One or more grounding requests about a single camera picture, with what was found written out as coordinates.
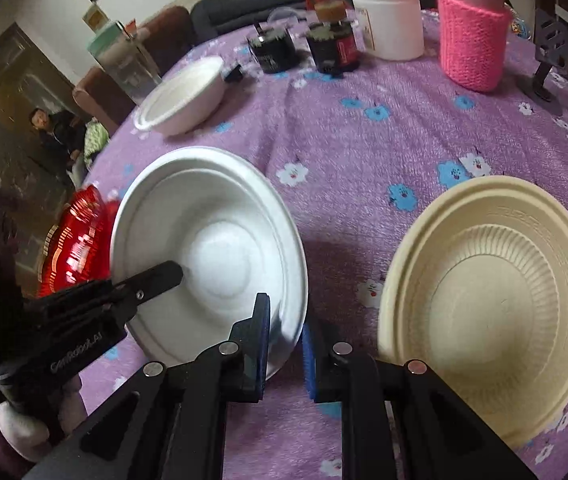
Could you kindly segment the white gloved left hand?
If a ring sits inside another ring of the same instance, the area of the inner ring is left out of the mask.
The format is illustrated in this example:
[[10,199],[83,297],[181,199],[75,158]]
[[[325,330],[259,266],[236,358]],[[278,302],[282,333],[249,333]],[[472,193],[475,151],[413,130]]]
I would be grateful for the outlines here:
[[[87,417],[81,388],[81,377],[76,375],[61,389],[55,419],[65,436],[72,434]],[[9,402],[0,404],[0,433],[13,450],[29,462],[39,462],[52,451],[50,431],[45,422],[20,414]]]

